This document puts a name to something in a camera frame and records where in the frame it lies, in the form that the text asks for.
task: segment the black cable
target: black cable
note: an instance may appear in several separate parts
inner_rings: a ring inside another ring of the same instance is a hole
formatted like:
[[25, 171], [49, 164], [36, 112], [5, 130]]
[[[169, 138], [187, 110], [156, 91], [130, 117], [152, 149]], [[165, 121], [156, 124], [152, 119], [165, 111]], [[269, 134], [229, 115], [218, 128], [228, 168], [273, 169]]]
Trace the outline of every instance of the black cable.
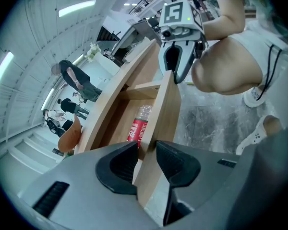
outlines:
[[276, 60], [275, 60], [275, 63], [274, 63], [274, 67], [273, 67], [273, 71], [272, 71], [272, 75], [271, 75], [270, 81], [268, 82], [267, 88], [269, 87], [270, 82], [271, 82], [271, 80], [273, 78], [273, 75], [274, 75], [274, 72], [275, 72], [275, 68], [276, 68], [276, 64], [277, 64], [277, 61], [278, 61], [278, 57], [279, 57], [281, 52], [282, 52], [282, 49], [280, 49], [278, 54], [277, 54], [277, 57], [276, 57]]
[[264, 94], [264, 91], [267, 88], [268, 85], [268, 81], [269, 81], [269, 75], [270, 75], [270, 60], [271, 60], [271, 52], [272, 52], [272, 48], [274, 47], [274, 44], [271, 45], [270, 49], [269, 49], [269, 58], [268, 58], [268, 73], [267, 73], [267, 78], [265, 80], [265, 84], [264, 84], [264, 89], [261, 92], [260, 96], [258, 97], [257, 101], [260, 100], [260, 98], [262, 97], [262, 95]]

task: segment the plastic bottle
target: plastic bottle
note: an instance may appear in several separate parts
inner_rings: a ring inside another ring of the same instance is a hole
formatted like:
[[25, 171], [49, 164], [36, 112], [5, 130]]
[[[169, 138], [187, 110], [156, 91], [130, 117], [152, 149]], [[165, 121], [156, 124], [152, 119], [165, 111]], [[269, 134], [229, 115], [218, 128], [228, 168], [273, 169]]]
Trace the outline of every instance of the plastic bottle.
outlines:
[[152, 111], [151, 105], [143, 105], [140, 107], [137, 115], [134, 118], [131, 129], [129, 131], [127, 141], [137, 140], [138, 147], [140, 147], [141, 140], [148, 122], [148, 117], [151, 111]]

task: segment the orange chair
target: orange chair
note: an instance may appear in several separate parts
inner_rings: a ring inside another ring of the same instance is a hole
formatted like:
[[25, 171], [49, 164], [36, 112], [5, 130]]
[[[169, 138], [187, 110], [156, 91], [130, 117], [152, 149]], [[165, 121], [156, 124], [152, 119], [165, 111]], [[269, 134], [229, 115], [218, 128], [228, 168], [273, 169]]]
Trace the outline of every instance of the orange chair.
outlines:
[[72, 150], [79, 142], [81, 137], [81, 124], [79, 118], [74, 114], [74, 122], [72, 126], [60, 137], [58, 148], [60, 152], [68, 152]]

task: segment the floor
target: floor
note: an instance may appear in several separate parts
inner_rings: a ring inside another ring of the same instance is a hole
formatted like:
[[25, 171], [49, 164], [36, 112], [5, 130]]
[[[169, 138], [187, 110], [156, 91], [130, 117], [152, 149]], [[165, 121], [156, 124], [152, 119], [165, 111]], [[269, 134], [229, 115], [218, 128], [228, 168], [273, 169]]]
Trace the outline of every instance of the floor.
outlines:
[[[185, 82], [178, 85], [181, 95], [180, 115], [174, 142], [214, 152], [235, 153], [236, 147], [253, 130], [263, 115], [275, 115], [267, 102], [248, 108], [242, 94], [223, 96], [203, 93]], [[168, 181], [162, 175], [145, 210], [162, 226], [168, 199]]]

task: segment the shoe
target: shoe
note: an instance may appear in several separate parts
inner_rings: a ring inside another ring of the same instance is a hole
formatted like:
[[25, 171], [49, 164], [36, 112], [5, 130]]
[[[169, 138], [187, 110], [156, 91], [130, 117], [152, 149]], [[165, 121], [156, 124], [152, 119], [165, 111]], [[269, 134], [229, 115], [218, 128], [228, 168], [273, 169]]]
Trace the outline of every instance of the shoe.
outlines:
[[259, 100], [257, 100], [259, 98], [259, 96], [261, 95], [261, 93], [262, 93], [262, 91], [258, 87], [254, 87], [252, 89], [249, 89], [248, 91], [243, 93], [244, 103], [250, 108], [260, 106], [267, 99], [266, 93], [264, 93], [261, 96], [261, 98]]
[[236, 149], [236, 155], [241, 155], [244, 148], [247, 147], [248, 145], [252, 145], [252, 144], [258, 144], [260, 143], [264, 138], [267, 137], [267, 133], [265, 132], [264, 129], [264, 120], [267, 116], [263, 116], [258, 124], [256, 125], [255, 130], [253, 131], [253, 133], [251, 133], [249, 136], [247, 136], [247, 138], [245, 138], [240, 145], [238, 145], [237, 149]]

